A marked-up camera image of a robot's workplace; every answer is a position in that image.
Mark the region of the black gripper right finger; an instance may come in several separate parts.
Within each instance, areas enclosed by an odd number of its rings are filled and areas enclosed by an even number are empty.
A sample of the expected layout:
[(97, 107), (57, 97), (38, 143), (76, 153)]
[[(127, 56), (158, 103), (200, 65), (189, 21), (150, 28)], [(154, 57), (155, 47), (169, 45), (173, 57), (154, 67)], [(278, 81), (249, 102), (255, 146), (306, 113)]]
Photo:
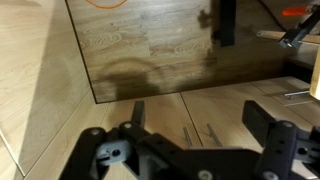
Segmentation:
[(277, 120), (253, 100), (244, 103), (242, 123), (263, 147), (254, 176), (258, 180), (307, 180), (292, 170), (295, 160), (320, 176), (320, 127), (300, 129), (288, 120)]

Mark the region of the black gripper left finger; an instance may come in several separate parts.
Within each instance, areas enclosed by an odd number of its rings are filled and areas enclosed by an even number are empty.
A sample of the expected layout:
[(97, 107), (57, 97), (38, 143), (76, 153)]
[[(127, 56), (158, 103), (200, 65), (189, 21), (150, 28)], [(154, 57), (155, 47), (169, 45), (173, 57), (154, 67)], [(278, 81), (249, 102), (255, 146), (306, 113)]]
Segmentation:
[(112, 165), (121, 163), (136, 180), (180, 180), (187, 173), (183, 152), (160, 134), (144, 129), (145, 104), (134, 104), (131, 119), (106, 132), (83, 130), (59, 180), (103, 180)]

